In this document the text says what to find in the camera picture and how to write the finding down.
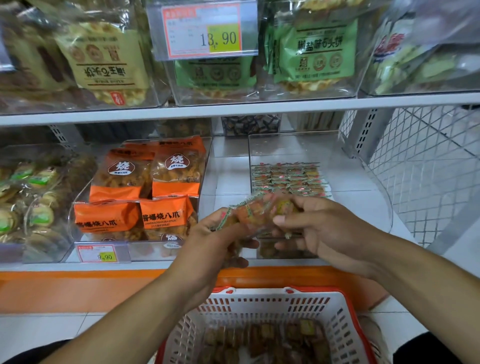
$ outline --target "yellow price sticker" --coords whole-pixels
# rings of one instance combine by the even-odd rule
[[[238,23],[209,25],[207,31],[210,53],[241,51],[241,34]]]
[[[98,253],[98,259],[100,259],[102,262],[116,262],[117,261],[117,256],[115,255],[115,252],[100,252]]]

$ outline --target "13.90 price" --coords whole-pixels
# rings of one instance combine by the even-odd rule
[[[213,46],[213,48],[216,49],[218,42],[213,37],[212,33],[207,33],[207,36],[205,37],[205,34],[202,35],[202,46],[206,46],[205,42],[208,42],[209,46]],[[235,32],[222,32],[222,39],[223,39],[223,44],[235,44],[237,43],[237,34]]]

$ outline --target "floor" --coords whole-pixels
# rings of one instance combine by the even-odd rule
[[[376,307],[372,318],[381,327],[390,356],[403,343],[426,331],[393,298]],[[101,319],[103,314],[1,315],[0,363],[28,349],[78,336]]]

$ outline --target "store shelf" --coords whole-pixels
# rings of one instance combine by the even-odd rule
[[[0,116],[1,126],[49,125],[82,122],[134,121],[198,118],[228,115],[256,115],[282,112],[399,108],[433,105],[480,104],[480,92],[337,98],[308,101],[259,102],[251,104],[204,105],[171,108],[119,109]]]
[[[377,185],[373,183],[357,160],[349,159],[340,150],[328,156],[329,181],[334,199],[348,207],[359,217],[376,227],[390,231],[394,235],[413,241],[412,236],[393,215],[393,226],[389,217],[388,205]],[[247,138],[228,139],[216,137],[207,166],[199,217],[203,218],[216,209],[237,204],[250,194],[250,166]],[[249,259],[253,267],[260,266],[321,266],[320,259],[281,260],[256,259],[256,251],[244,249],[241,254]],[[108,270],[148,270],[168,268],[171,261],[132,262],[132,263],[80,263],[76,250],[71,250],[65,263],[56,264],[3,264],[0,271],[108,271]]]

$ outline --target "hand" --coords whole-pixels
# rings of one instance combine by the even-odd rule
[[[376,267],[369,257],[391,235],[329,199],[293,196],[292,200],[304,212],[275,216],[273,221],[280,228],[303,229],[303,238],[276,243],[276,249],[309,250],[335,268],[374,277]]]
[[[237,239],[251,235],[247,226],[237,223],[219,231],[210,231],[210,228],[218,226],[226,210],[221,208],[215,211],[191,228],[189,237],[165,273],[170,275],[169,279],[175,282],[175,287],[183,292],[184,313],[205,302],[215,287],[224,263],[229,267],[248,266],[248,261],[241,257],[225,261],[228,246]],[[258,242],[250,241],[243,246],[256,249]]]

